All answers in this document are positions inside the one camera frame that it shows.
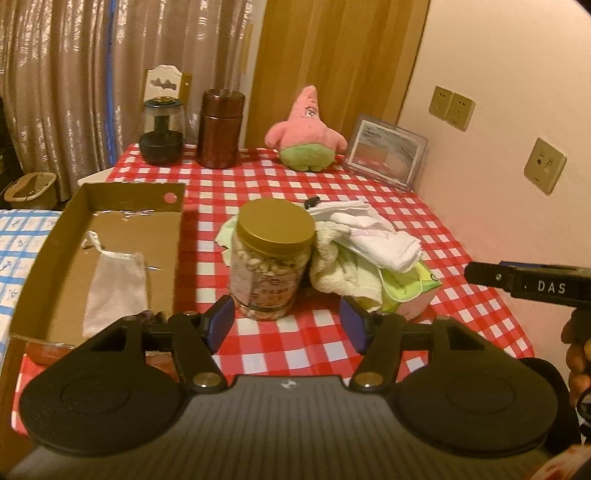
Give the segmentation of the right hand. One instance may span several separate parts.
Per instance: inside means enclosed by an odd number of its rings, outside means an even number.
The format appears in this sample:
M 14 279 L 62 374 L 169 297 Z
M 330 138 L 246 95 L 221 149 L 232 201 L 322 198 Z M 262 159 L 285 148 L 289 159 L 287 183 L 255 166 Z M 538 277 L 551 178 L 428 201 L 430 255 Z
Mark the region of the right hand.
M 569 368 L 570 403 L 576 406 L 579 397 L 590 387 L 590 341 L 580 344 L 575 339 L 574 322 L 590 322 L 590 311 L 575 309 L 561 332 L 561 341 L 568 344 L 566 365 Z

